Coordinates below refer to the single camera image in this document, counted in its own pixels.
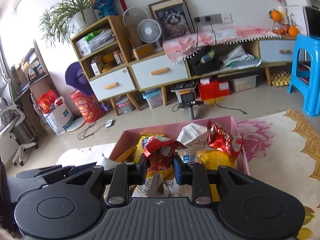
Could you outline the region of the yellow snack bag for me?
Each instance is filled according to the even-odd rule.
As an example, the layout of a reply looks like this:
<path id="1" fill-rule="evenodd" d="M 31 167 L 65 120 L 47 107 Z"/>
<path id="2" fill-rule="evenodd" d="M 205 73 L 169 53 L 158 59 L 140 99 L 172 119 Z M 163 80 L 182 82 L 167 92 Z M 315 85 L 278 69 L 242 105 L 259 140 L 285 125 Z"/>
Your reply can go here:
<path id="1" fill-rule="evenodd" d="M 217 170 L 220 165 L 236 168 L 235 159 L 218 150 L 197 151 L 197 157 L 206 169 Z"/>

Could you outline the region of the white snack packet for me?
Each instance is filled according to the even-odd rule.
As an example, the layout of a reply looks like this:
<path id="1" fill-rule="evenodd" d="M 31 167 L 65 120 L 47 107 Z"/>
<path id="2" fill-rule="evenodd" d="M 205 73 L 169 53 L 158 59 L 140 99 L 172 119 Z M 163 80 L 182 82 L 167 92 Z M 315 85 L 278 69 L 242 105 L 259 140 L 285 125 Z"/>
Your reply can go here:
<path id="1" fill-rule="evenodd" d="M 207 146 L 207 127 L 193 122 L 187 124 L 181 129 L 176 140 L 188 150 L 205 148 Z"/>

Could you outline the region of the red snack packet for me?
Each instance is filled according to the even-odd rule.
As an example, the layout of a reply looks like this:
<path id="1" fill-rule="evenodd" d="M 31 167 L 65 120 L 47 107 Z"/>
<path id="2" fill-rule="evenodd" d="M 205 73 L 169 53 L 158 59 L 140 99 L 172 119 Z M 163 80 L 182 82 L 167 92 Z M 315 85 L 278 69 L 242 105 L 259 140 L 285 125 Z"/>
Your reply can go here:
<path id="1" fill-rule="evenodd" d="M 241 153 L 243 137 L 233 136 L 222 124 L 208 121 L 207 146 L 236 159 Z"/>
<path id="2" fill-rule="evenodd" d="M 186 149 L 181 142 L 160 135 L 152 136 L 144 147 L 144 155 L 150 161 L 150 171 L 170 170 L 176 151 Z"/>

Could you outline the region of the pink cardboard box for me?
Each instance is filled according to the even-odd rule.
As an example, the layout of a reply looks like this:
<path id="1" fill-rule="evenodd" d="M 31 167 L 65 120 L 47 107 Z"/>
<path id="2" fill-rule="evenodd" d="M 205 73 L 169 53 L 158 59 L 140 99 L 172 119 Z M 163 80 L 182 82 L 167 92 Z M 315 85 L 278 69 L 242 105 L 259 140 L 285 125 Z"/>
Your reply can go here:
<path id="1" fill-rule="evenodd" d="M 213 119 L 200 119 L 174 124 L 149 126 L 137 129 L 125 130 L 117 141 L 109 159 L 115 161 L 129 148 L 140 144 L 141 136 L 149 139 L 153 136 L 163 135 L 160 144 L 155 148 L 162 147 L 169 142 L 176 141 L 192 151 L 208 146 L 207 129 L 210 124 L 224 127 L 233 140 L 238 140 L 240 135 L 236 128 L 236 122 L 232 116 L 224 116 Z"/>

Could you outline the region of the red gift drum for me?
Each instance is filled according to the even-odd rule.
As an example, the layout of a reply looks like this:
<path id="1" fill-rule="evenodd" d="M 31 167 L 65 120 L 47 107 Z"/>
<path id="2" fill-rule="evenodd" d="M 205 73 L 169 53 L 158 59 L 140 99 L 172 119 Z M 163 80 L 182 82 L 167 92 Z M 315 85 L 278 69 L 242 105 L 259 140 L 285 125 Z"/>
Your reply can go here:
<path id="1" fill-rule="evenodd" d="M 75 90 L 70 97 L 87 123 L 99 120 L 106 113 L 94 94 L 87 96 L 83 92 Z"/>

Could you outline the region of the white shopping bag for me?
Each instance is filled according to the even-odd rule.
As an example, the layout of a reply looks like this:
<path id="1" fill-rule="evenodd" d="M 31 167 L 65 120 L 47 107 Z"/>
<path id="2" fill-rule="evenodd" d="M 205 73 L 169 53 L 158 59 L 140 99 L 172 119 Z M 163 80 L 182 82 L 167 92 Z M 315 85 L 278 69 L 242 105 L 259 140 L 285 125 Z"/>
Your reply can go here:
<path id="1" fill-rule="evenodd" d="M 62 96 L 55 100 L 54 109 L 43 116 L 56 135 L 65 133 L 74 120 L 74 115 L 65 104 Z"/>

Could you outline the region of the clear storage bin blue lid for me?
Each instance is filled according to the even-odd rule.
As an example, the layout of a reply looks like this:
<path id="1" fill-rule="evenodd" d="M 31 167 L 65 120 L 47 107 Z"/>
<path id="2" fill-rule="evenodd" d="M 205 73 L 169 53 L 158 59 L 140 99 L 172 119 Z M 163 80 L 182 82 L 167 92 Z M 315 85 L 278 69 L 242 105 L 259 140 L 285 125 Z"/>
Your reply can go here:
<path id="1" fill-rule="evenodd" d="M 163 105 L 162 93 L 160 88 L 154 88 L 142 92 L 143 99 L 148 103 L 151 109 Z"/>

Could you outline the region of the white office chair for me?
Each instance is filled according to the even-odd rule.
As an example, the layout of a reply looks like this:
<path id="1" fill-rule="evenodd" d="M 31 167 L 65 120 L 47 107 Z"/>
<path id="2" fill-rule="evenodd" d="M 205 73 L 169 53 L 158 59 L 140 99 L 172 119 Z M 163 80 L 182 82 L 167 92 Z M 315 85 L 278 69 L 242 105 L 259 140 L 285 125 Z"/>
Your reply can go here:
<path id="1" fill-rule="evenodd" d="M 1 161 L 4 165 L 23 166 L 31 149 L 38 148 L 24 120 L 25 114 L 19 106 L 9 105 L 1 98 Z"/>

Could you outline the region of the red storage box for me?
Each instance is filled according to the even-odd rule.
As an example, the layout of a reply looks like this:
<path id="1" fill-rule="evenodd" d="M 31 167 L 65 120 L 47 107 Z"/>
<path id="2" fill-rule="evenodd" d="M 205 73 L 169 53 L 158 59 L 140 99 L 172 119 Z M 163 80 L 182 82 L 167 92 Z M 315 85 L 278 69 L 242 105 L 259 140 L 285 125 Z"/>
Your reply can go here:
<path id="1" fill-rule="evenodd" d="M 230 94 L 228 81 L 215 80 L 208 84 L 199 84 L 198 90 L 202 101 L 220 98 L 223 96 L 228 96 Z"/>

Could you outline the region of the floral tablecloth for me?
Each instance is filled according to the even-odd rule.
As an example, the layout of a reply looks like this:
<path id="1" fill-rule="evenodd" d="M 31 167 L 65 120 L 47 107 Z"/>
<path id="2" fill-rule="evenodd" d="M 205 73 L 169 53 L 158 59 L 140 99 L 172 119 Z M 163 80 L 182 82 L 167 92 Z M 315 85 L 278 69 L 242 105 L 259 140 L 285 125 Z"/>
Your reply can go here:
<path id="1" fill-rule="evenodd" d="M 305 220 L 298 239 L 319 239 L 319 133 L 293 109 L 239 121 L 251 176 L 300 200 Z"/>

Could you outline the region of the purple plush toy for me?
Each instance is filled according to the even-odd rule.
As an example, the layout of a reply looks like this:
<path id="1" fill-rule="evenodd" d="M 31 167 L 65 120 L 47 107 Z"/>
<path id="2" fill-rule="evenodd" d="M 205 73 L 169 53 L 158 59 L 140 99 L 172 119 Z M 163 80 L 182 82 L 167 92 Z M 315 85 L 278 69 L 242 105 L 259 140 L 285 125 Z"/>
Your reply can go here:
<path id="1" fill-rule="evenodd" d="M 67 85 L 83 92 L 87 96 L 94 94 L 79 62 L 74 62 L 69 65 L 65 73 L 65 81 Z"/>

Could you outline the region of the wooden tv cabinet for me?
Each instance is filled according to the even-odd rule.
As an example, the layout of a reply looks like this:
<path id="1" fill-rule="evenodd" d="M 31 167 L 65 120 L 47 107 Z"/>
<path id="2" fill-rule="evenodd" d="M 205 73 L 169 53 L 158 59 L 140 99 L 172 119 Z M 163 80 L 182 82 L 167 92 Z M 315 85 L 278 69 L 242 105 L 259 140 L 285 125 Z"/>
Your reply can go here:
<path id="1" fill-rule="evenodd" d="M 76 43 L 91 32 L 103 28 L 112 30 L 114 41 L 88 55 L 81 55 Z M 201 77 L 189 68 L 187 58 L 172 63 L 164 50 L 140 60 L 133 59 L 129 32 L 119 16 L 107 16 L 95 22 L 72 37 L 71 43 L 80 66 L 100 102 L 135 91 L 143 92 L 152 88 L 163 88 L 173 83 Z M 292 61 L 295 39 L 281 36 L 281 38 L 261 38 L 237 44 L 215 45 L 214 47 L 229 49 L 233 45 L 241 45 L 247 53 L 260 58 L 262 62 L 259 67 L 268 70 L 271 67 L 284 66 Z M 101 53 L 112 52 L 116 48 L 122 53 L 124 62 L 104 73 L 95 75 L 91 67 L 93 58 Z"/>

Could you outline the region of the blue plastic stool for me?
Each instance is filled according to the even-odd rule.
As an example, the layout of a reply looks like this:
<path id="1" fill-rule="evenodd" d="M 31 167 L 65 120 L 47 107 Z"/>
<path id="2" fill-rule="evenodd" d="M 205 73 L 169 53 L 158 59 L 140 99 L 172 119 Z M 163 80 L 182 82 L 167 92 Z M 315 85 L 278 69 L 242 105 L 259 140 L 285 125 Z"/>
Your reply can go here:
<path id="1" fill-rule="evenodd" d="M 299 70 L 300 51 L 309 55 L 308 70 Z M 296 88 L 304 98 L 303 111 L 309 116 L 319 116 L 319 37 L 298 34 L 293 51 L 289 93 Z"/>

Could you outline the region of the white desk fan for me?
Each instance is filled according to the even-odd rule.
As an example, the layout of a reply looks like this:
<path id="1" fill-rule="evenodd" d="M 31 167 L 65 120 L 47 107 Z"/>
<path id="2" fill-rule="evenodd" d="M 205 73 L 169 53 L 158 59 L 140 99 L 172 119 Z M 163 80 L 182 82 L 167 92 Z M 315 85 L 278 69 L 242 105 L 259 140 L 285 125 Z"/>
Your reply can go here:
<path id="1" fill-rule="evenodd" d="M 161 45 L 162 29 L 156 20 L 149 18 L 142 20 L 138 24 L 137 34 L 144 43 L 153 45 L 155 51 L 163 50 Z"/>

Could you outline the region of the cat picture frame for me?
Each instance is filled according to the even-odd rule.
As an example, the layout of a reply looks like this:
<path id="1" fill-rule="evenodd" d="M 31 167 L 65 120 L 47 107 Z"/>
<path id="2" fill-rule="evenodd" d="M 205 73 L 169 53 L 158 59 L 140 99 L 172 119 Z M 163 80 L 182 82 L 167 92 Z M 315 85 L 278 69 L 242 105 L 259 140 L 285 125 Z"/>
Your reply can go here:
<path id="1" fill-rule="evenodd" d="M 185 0 L 162 0 L 148 7 L 152 18 L 161 26 L 163 41 L 194 33 Z"/>

